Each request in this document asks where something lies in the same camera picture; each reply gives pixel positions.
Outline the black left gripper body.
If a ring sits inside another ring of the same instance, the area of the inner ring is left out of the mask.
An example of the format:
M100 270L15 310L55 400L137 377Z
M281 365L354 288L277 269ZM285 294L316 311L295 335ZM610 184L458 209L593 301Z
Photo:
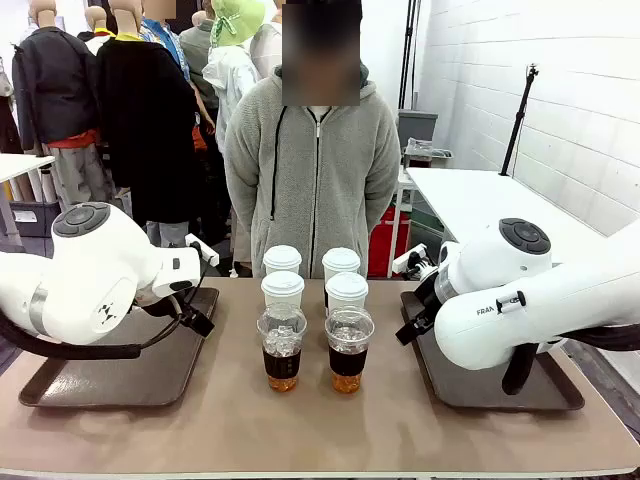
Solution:
M152 317L168 316L176 318L184 310L184 295L182 293L175 293L160 299L156 303L140 306L140 308Z

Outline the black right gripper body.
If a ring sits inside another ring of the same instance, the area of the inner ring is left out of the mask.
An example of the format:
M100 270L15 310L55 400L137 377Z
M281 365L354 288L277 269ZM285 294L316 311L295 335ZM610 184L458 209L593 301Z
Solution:
M414 295L422 307L416 315L417 320L433 322L441 308L441 302L437 297L435 283L438 273L434 272L426 277L414 291Z

